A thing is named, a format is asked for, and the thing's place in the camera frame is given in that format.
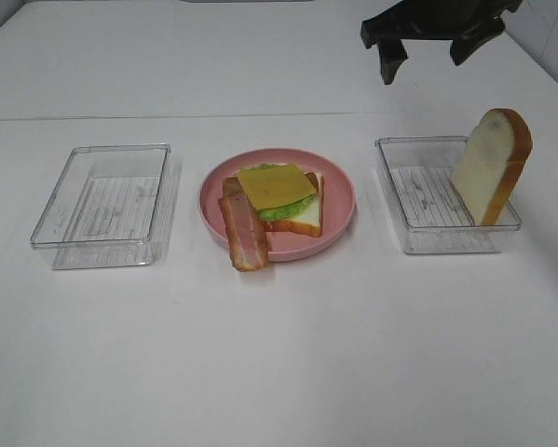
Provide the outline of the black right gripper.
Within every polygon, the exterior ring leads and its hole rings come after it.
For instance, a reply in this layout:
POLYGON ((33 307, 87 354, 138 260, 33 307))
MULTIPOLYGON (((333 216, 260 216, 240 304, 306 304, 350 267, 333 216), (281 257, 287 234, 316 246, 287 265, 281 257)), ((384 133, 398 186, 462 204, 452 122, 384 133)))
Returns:
POLYGON ((366 48, 377 42, 380 74, 391 85, 408 54, 400 39, 452 40, 450 56, 456 66, 504 32, 500 15, 514 13, 522 0, 429 1, 404 0, 361 23, 366 48))

